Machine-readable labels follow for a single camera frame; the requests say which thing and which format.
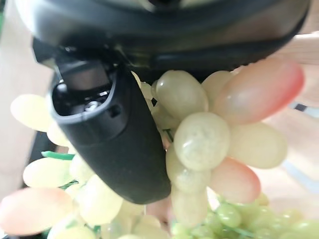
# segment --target green grape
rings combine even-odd
[[[267,228],[274,218],[274,213],[268,207],[260,207],[255,217],[250,219],[248,230],[255,232],[260,228]]]
[[[205,225],[195,227],[190,233],[197,238],[211,238],[214,235],[212,228]]]
[[[241,224],[241,216],[235,207],[229,204],[220,205],[216,213],[222,224],[231,228],[238,227]]]
[[[307,239],[318,239],[319,220],[302,220],[292,226],[294,232],[301,233]]]
[[[213,232],[218,235],[221,235],[223,232],[223,224],[220,222],[220,219],[218,218],[218,216],[212,211],[208,212],[207,217],[204,221],[204,224],[207,226],[210,226]]]
[[[254,239],[275,239],[275,234],[269,229],[259,229],[254,234]]]
[[[280,235],[278,239],[305,239],[305,237],[297,233],[288,232]]]

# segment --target artificial grape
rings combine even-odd
[[[70,187],[68,187],[65,192],[70,195],[70,197],[72,199],[74,199],[76,197],[76,195],[78,194],[80,188],[82,187],[81,184],[77,183],[77,184],[73,184]]]
[[[16,120],[33,130],[47,132],[53,123],[41,96],[21,95],[11,103],[10,110]]]
[[[257,175],[232,158],[226,158],[212,170],[209,187],[232,203],[251,203],[261,190]]]
[[[49,140],[59,146],[68,147],[70,145],[69,140],[65,136],[64,132],[60,129],[57,123],[53,123],[47,132]]]
[[[276,235],[269,229],[258,229],[254,233],[254,239],[275,239]]]
[[[212,228],[205,225],[195,227],[190,233],[197,238],[212,238],[214,236]]]
[[[157,96],[157,94],[156,94],[156,86],[157,86],[157,83],[158,83],[158,81],[154,81],[153,84],[152,84],[152,87],[151,87],[151,94],[152,94],[152,96],[153,96],[153,98],[154,98],[155,100],[158,100],[158,96]]]
[[[139,76],[133,71],[131,71],[131,73],[134,76],[134,78],[135,78],[136,82],[138,83],[139,87],[141,88],[142,84],[141,84],[141,80],[140,80]]]
[[[216,214],[221,223],[228,227],[235,228],[241,224],[240,213],[236,210],[235,207],[229,204],[221,204],[217,208]]]
[[[185,71],[167,71],[156,86],[158,101],[174,118],[183,120],[196,112],[208,111],[205,90]]]
[[[171,202],[177,221],[187,227],[202,223],[207,216],[206,190],[197,194],[186,194],[172,186]]]
[[[259,197],[256,199],[256,203],[260,206],[268,206],[269,205],[269,199],[266,194],[263,192],[259,195]]]
[[[88,227],[74,226],[63,230],[50,230],[48,239],[96,239],[96,235]]]
[[[145,99],[148,99],[148,100],[153,99],[153,96],[151,93],[151,86],[148,83],[141,82],[141,91]]]
[[[274,218],[274,213],[268,207],[260,207],[256,216],[251,217],[247,229],[255,232],[260,228],[267,228]]]
[[[26,188],[5,197],[0,204],[0,228],[10,235],[45,231],[74,210],[62,189]]]
[[[318,239],[319,235],[319,220],[302,220],[292,227],[294,232],[301,233],[304,238]]]
[[[213,113],[196,113],[179,125],[174,147],[181,163],[192,170],[213,169],[225,158],[229,148],[227,123]]]
[[[289,104],[303,85],[300,65],[266,59],[245,67],[224,86],[214,112],[231,124],[255,123]]]
[[[287,156],[287,141],[274,128],[255,123],[230,128],[228,156],[249,166],[269,169],[280,165]]]
[[[23,172],[24,183],[32,188],[57,188],[73,180],[71,161],[42,158],[30,163]]]
[[[222,88],[234,75],[229,71],[217,71],[208,76],[201,86],[208,96],[209,111],[213,112],[214,103]]]
[[[144,239],[168,239],[167,232],[147,224],[137,224],[133,233]]]
[[[110,223],[119,213],[123,198],[110,189],[97,175],[81,189],[78,199],[80,214],[92,225]]]
[[[160,129],[175,128],[179,125],[179,120],[174,119],[159,103],[154,106],[151,114]]]
[[[166,170],[174,186],[185,193],[198,193],[206,189],[210,171],[192,171],[179,161],[174,145],[171,144],[166,153]]]
[[[222,235],[223,224],[220,222],[219,217],[215,213],[208,212],[204,224],[211,227],[215,234]]]
[[[76,154],[71,161],[70,175],[83,184],[94,175],[94,171],[79,154]]]

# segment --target plastic grape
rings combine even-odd
[[[153,84],[152,84],[152,87],[151,87],[151,94],[152,94],[152,96],[153,96],[153,98],[154,98],[155,100],[158,100],[158,96],[157,96],[157,94],[156,94],[157,83],[158,83],[157,80],[154,81]]]
[[[274,128],[255,123],[231,127],[228,156],[249,166],[269,169],[280,165],[287,156],[287,141]]]
[[[47,132],[47,136],[49,140],[59,146],[62,147],[68,147],[70,145],[69,140],[63,133],[63,131],[60,129],[60,127],[57,125],[57,123],[53,123]]]
[[[23,172],[25,184],[33,188],[57,188],[73,180],[69,174],[71,161],[42,158],[30,163]]]
[[[198,193],[206,189],[210,171],[192,171],[185,168],[177,158],[174,145],[166,153],[166,170],[169,179],[176,188],[185,193]]]
[[[10,235],[32,235],[49,229],[73,210],[71,197],[62,189],[26,188],[2,200],[0,228]]]
[[[233,77],[215,101],[214,112],[231,124],[254,123],[288,105],[301,91],[300,65],[267,59],[245,67]]]
[[[164,73],[157,83],[156,94],[167,112],[179,120],[196,112],[208,111],[205,90],[185,71]]]
[[[225,84],[229,82],[233,76],[234,75],[228,71],[217,71],[203,81],[201,86],[206,91],[208,96],[209,111],[213,112],[214,103],[217,96]]]
[[[80,155],[75,155],[70,165],[70,175],[80,184],[87,182],[93,175],[94,171],[84,161]]]
[[[179,125],[174,147],[181,163],[192,170],[204,171],[218,166],[229,148],[229,128],[213,113],[196,113]]]
[[[171,202],[177,221],[187,227],[202,223],[207,216],[206,190],[197,194],[186,194],[172,186]]]
[[[232,203],[251,203],[260,195],[260,181],[246,165],[226,158],[212,170],[210,188]]]
[[[123,199],[110,189],[97,175],[81,189],[78,200],[80,214],[92,225],[110,223],[119,213]]]
[[[148,99],[148,100],[153,99],[153,96],[151,93],[151,86],[148,83],[141,82],[141,91],[145,99]]]
[[[174,119],[159,103],[154,106],[151,114],[160,129],[175,128],[179,125],[179,120]]]
[[[220,219],[221,223],[231,227],[236,228],[241,224],[241,216],[235,207],[229,204],[221,204],[217,210],[216,214]]]

